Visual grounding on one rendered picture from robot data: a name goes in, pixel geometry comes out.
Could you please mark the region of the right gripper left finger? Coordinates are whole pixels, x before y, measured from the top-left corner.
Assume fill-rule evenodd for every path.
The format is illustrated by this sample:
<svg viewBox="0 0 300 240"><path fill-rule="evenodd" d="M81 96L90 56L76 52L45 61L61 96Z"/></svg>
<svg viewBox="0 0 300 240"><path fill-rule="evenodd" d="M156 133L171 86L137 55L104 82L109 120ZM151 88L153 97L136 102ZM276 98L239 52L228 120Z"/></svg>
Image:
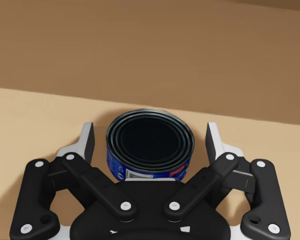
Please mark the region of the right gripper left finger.
<svg viewBox="0 0 300 240"><path fill-rule="evenodd" d="M116 220L134 220L137 204L91 166L94 148L94 126L86 122L78 141L61 148L52 162L34 159L27 163L9 231L12 240L49 240L61 235L63 227L50 207L56 192L65 189L86 209L99 201Z"/></svg>

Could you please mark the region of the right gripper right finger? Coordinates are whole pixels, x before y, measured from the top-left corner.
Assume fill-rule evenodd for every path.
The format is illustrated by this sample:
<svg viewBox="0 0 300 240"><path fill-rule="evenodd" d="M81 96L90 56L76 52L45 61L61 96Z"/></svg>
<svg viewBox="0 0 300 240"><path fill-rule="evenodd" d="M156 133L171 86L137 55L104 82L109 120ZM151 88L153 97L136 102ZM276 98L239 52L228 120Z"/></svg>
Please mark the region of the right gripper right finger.
<svg viewBox="0 0 300 240"><path fill-rule="evenodd" d="M247 161L243 152L221 140L216 123L205 135L209 166L202 168L164 204L170 222L181 223L187 240L288 240L291 229L274 164ZM249 210L236 226L216 211L232 190L242 191Z"/></svg>

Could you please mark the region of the blue flat can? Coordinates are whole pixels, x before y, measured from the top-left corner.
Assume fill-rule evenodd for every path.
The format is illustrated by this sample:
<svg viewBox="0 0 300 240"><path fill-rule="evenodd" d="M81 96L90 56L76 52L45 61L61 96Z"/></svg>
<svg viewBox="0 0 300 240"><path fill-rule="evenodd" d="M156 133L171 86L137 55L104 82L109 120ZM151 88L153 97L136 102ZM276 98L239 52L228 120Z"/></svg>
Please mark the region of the blue flat can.
<svg viewBox="0 0 300 240"><path fill-rule="evenodd" d="M191 128L177 116L135 109L116 117L106 135L106 161L118 181L128 178L181 181L195 148Z"/></svg>

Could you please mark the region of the pale wooden shelf unit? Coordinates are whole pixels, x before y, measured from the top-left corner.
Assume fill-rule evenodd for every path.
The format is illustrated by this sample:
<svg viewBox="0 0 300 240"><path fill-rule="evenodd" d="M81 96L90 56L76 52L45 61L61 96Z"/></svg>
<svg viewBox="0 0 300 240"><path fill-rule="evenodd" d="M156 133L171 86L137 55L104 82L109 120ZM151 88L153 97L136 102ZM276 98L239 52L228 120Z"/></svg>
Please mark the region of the pale wooden shelf unit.
<svg viewBox="0 0 300 240"><path fill-rule="evenodd" d="M300 0L0 0L0 240L25 165L93 122L94 166L119 114L169 111L208 164L207 122L245 158L275 164L300 240Z"/></svg>

